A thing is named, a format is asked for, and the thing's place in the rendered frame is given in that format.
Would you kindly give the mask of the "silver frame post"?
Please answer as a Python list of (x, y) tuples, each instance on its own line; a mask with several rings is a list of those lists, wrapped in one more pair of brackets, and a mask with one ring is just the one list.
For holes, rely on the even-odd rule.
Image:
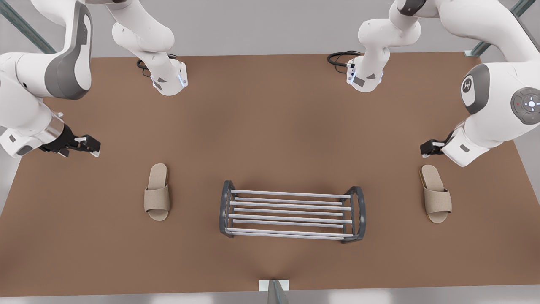
[(22, 33), (42, 53), (54, 54), (56, 50), (39, 35), (35, 29), (14, 9), (6, 0), (0, 0), (0, 14), (6, 18), (20, 33)]
[(289, 280), (259, 280), (259, 292), (267, 292), (267, 304), (289, 304)]
[(471, 50), (465, 50), (467, 57), (480, 57), (490, 47), (495, 46), (508, 62), (540, 60), (540, 37), (538, 40), (520, 20), (536, 0), (518, 0), (508, 9), (498, 0), (465, 0), (472, 10), (464, 8), (465, 17), (459, 25), (464, 26), (464, 37), (478, 40)]

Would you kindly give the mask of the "grey metal shoe rack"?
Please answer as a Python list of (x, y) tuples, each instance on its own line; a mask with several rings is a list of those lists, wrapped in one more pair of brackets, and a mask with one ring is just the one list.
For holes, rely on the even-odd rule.
[(236, 189), (231, 180), (221, 193), (220, 233), (235, 236), (363, 240), (366, 202), (359, 186), (344, 194), (265, 192)]

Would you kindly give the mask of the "beige slipper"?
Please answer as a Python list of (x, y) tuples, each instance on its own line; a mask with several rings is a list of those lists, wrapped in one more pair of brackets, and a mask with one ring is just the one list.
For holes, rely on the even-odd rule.
[(426, 215), (432, 223), (442, 223), (453, 210), (451, 193), (443, 185), (438, 170), (426, 164), (420, 169), (421, 182), (424, 187), (424, 207)]
[(170, 211), (168, 168), (163, 163), (152, 166), (143, 197), (143, 208), (156, 221), (164, 221)]

